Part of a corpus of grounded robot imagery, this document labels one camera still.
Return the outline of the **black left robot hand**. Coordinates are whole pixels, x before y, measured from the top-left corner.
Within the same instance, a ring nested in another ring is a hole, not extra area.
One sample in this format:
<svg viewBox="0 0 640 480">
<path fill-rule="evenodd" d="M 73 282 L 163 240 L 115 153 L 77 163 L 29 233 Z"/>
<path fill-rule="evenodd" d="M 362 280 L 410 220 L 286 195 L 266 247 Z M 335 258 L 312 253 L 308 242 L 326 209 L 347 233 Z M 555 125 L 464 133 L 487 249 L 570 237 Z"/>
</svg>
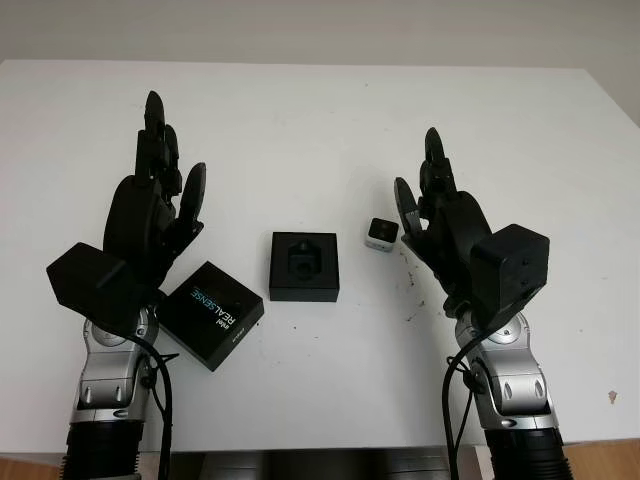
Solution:
<svg viewBox="0 0 640 480">
<path fill-rule="evenodd" d="M 137 133 L 134 173 L 117 186 L 103 237 L 103 250 L 131 267 L 153 289 L 204 228 L 199 215 L 206 190 L 206 164 L 183 177 L 174 128 L 166 122 L 160 95 L 150 91 L 144 128 Z"/>
</svg>

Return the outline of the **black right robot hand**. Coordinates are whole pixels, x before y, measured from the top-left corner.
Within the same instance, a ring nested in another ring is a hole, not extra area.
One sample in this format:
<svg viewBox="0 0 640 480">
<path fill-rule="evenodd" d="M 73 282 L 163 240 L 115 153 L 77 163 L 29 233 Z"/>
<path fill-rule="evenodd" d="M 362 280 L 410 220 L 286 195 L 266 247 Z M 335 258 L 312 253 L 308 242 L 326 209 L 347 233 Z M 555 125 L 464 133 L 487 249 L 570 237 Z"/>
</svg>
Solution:
<svg viewBox="0 0 640 480">
<path fill-rule="evenodd" d="M 434 127 L 427 130 L 424 144 L 421 196 L 414 197 L 404 178 L 394 180 L 404 229 L 402 241 L 429 267 L 446 293 L 445 315 L 458 318 L 471 308 L 471 249 L 488 237 L 491 229 L 476 199 L 457 189 L 450 160 Z"/>
</svg>

